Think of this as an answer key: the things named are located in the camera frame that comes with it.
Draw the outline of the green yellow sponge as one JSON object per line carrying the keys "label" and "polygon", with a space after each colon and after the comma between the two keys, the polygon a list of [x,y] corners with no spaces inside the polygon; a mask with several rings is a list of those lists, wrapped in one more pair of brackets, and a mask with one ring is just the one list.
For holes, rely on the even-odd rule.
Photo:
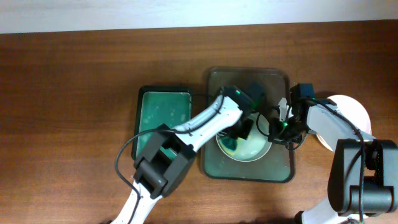
{"label": "green yellow sponge", "polygon": [[220,140],[220,145],[225,153],[234,155],[238,148],[238,141],[236,139],[231,139],[231,138],[222,138]]}

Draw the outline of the white plate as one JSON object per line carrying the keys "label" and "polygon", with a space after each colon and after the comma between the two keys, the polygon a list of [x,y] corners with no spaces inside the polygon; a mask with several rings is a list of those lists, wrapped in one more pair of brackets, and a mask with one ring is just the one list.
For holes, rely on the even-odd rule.
{"label": "white plate", "polygon": [[[348,119],[356,129],[360,129],[361,133],[364,134],[364,139],[368,141],[372,135],[371,120],[364,106],[346,95],[333,95],[329,96],[328,99],[336,103],[336,106],[331,104],[328,106]],[[351,126],[322,105],[310,108],[307,124],[317,133],[318,140],[332,152],[335,152],[338,139],[358,140]]]}
{"label": "white plate", "polygon": [[268,141],[268,137],[263,135],[261,131],[268,134],[269,122],[259,113],[254,113],[249,116],[249,119],[253,121],[251,131],[247,139],[237,138],[238,148],[234,155],[230,155],[224,152],[221,148],[220,140],[222,138],[230,138],[225,134],[217,134],[216,142],[221,151],[232,160],[238,162],[252,162],[263,157],[271,148],[272,143]]}

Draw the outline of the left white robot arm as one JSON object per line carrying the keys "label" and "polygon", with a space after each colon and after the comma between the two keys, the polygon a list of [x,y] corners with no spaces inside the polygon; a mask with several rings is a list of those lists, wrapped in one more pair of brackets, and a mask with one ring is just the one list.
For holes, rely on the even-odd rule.
{"label": "left white robot arm", "polygon": [[121,177],[131,193],[114,223],[144,223],[154,205],[168,197],[184,180],[198,150],[217,134],[247,139],[252,127],[249,115],[264,101],[258,82],[247,88],[225,86],[214,102],[191,120],[174,128],[161,124],[142,131],[151,137],[134,160],[133,180]]}

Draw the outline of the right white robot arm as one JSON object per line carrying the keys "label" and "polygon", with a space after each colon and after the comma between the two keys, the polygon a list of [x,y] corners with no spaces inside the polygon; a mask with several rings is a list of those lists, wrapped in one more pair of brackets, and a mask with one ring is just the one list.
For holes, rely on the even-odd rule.
{"label": "right white robot arm", "polygon": [[293,86],[270,121],[270,142],[293,152],[309,134],[319,134],[334,157],[327,196],[298,212],[296,223],[364,223],[397,210],[397,144],[361,131],[330,99],[317,99],[310,83]]}

